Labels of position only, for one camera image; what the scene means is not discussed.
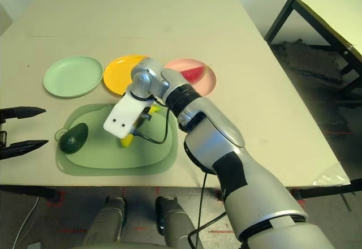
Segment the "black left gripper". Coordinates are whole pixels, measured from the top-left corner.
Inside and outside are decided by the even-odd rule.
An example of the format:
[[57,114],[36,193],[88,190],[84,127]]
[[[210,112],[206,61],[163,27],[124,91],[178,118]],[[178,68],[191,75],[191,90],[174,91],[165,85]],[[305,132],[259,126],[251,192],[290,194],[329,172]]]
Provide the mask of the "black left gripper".
[[7,132],[2,128],[2,126],[6,123],[5,119],[30,118],[42,114],[44,112],[46,112],[45,109],[30,107],[30,106],[18,106],[14,108],[1,109],[1,125],[0,125],[1,159],[8,159],[12,157],[22,156],[48,143],[48,140],[27,140],[18,143],[12,143],[7,147],[6,146]]

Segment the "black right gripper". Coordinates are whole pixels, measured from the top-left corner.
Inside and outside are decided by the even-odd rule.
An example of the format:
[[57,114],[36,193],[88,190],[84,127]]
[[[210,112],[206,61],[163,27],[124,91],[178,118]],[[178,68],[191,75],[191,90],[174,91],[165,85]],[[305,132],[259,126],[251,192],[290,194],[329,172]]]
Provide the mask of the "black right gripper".
[[157,111],[157,105],[153,104],[150,106],[145,107],[141,114],[139,115],[137,122],[143,123],[144,121],[149,121],[152,118],[152,114]]

